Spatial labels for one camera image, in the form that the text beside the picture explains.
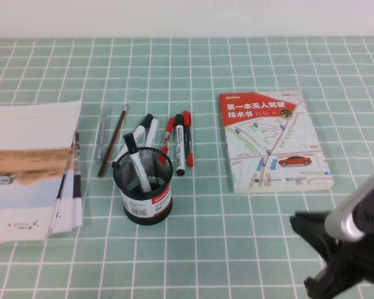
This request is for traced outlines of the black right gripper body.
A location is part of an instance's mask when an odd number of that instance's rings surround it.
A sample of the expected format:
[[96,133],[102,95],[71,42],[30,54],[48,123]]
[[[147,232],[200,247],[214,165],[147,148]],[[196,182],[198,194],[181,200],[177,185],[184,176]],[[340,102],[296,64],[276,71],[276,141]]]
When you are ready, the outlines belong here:
[[332,295],[315,298],[334,298],[364,280],[374,284],[374,233],[358,242],[337,242],[337,251],[326,264],[332,277]]

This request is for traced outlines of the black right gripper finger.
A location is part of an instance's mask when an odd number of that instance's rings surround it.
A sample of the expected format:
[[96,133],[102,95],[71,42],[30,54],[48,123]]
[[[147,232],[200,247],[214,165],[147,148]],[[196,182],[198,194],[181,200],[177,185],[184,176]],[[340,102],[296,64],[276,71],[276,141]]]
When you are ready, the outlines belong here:
[[292,230],[329,263],[337,251],[337,241],[325,230],[329,212],[296,212],[289,217]]
[[304,280],[308,296],[331,296],[332,277],[326,268],[323,268],[315,277]]

